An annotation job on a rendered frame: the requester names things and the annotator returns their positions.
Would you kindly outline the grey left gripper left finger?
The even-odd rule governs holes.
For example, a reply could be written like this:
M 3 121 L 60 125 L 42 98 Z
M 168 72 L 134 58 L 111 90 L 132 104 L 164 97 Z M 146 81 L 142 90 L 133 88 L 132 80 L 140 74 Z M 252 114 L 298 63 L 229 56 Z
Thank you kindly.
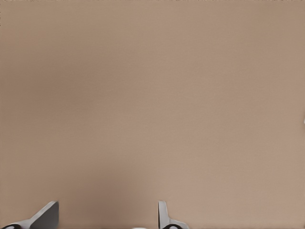
M 1 229 L 57 229 L 59 225 L 59 202 L 51 201 L 30 219 L 14 222 Z

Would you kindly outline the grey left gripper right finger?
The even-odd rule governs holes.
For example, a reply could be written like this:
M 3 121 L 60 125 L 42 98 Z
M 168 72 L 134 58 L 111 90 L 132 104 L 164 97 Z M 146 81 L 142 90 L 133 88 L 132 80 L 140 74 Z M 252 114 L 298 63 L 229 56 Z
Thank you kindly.
M 158 228 L 159 229 L 190 229 L 181 221 L 169 217 L 167 204 L 165 201 L 158 201 Z

